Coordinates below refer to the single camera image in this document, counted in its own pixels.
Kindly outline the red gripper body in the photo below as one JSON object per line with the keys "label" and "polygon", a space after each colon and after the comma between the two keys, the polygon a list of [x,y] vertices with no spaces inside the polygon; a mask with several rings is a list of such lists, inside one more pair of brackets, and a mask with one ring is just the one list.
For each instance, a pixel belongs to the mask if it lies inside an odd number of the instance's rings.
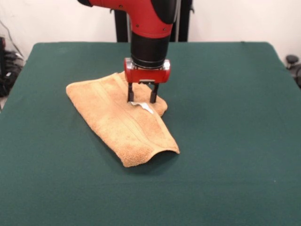
{"label": "red gripper body", "polygon": [[124,71],[128,83],[166,83],[170,76],[171,63],[166,59],[158,69],[143,69],[127,57],[124,59]]}

